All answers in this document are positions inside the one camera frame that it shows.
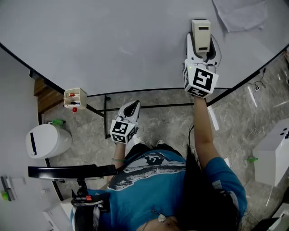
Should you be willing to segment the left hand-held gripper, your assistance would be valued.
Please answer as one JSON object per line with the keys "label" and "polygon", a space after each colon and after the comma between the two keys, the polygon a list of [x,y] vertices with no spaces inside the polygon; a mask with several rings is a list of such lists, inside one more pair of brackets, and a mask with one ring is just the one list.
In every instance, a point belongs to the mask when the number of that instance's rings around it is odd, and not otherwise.
{"label": "left hand-held gripper", "polygon": [[139,100],[131,101],[123,105],[118,116],[112,120],[110,135],[113,142],[128,144],[137,133],[141,103]]}

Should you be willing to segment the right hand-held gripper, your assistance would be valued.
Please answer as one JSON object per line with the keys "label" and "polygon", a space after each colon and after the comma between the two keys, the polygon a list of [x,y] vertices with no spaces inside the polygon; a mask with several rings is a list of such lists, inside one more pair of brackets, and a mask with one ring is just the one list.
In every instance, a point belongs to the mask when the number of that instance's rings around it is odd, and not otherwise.
{"label": "right hand-held gripper", "polygon": [[221,50],[214,37],[210,40],[210,50],[197,53],[195,40],[191,32],[187,34],[187,59],[184,62],[184,89],[187,93],[206,98],[211,95],[216,86],[219,75],[216,73],[221,62]]}

